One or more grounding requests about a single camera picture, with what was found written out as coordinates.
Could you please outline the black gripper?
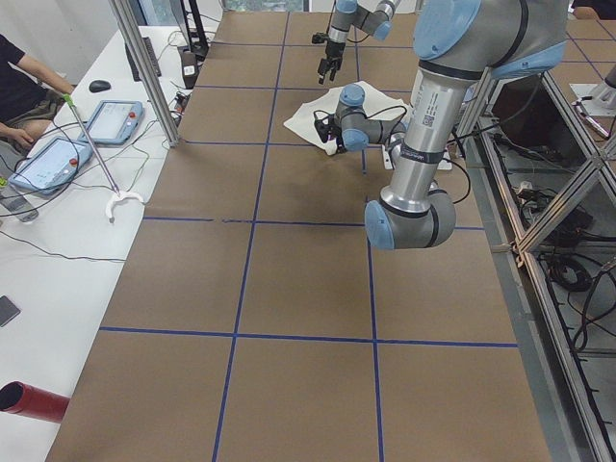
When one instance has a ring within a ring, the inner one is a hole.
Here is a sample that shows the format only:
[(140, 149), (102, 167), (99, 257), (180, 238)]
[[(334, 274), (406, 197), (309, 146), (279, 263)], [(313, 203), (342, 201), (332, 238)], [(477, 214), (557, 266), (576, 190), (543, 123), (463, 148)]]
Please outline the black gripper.
[(321, 141), (323, 143), (334, 141), (342, 144), (342, 129), (337, 124), (334, 115), (328, 115), (321, 120)]
[(325, 77), (329, 72), (329, 80), (333, 82), (337, 72), (341, 68), (343, 55), (345, 51), (345, 43), (338, 42), (329, 38), (325, 46), (325, 59), (321, 59), (318, 67), (318, 82), (320, 85), (324, 83)]

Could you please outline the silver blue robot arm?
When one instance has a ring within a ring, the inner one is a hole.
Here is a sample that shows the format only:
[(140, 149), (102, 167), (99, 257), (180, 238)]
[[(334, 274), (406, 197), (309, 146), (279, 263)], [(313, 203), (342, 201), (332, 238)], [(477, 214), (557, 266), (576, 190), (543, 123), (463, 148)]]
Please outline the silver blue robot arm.
[(434, 175), (467, 89), (486, 70), (502, 79), (559, 64), (567, 9), (565, 1), (429, 1), (414, 30), (419, 89), (409, 122), (368, 117), (356, 84), (343, 87), (333, 114), (315, 119), (323, 142), (333, 140), (343, 151), (381, 144), (392, 156), (390, 184), (365, 208), (372, 246), (425, 248), (450, 237), (454, 205)]
[(360, 6), (357, 1), (336, 1), (330, 14), (325, 32), (312, 35), (313, 44), (325, 44), (325, 57), (318, 67), (319, 83), (326, 77), (333, 81), (341, 69), (351, 27), (366, 33), (369, 37), (384, 40), (392, 29), (392, 20), (398, 9), (399, 1), (382, 0), (374, 11)]

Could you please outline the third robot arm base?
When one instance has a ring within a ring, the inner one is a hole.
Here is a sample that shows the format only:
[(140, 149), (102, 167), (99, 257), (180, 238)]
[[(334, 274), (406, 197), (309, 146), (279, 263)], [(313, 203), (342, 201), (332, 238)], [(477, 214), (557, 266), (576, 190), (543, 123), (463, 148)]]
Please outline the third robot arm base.
[(574, 106), (584, 116), (615, 115), (615, 67), (598, 84), (571, 84)]

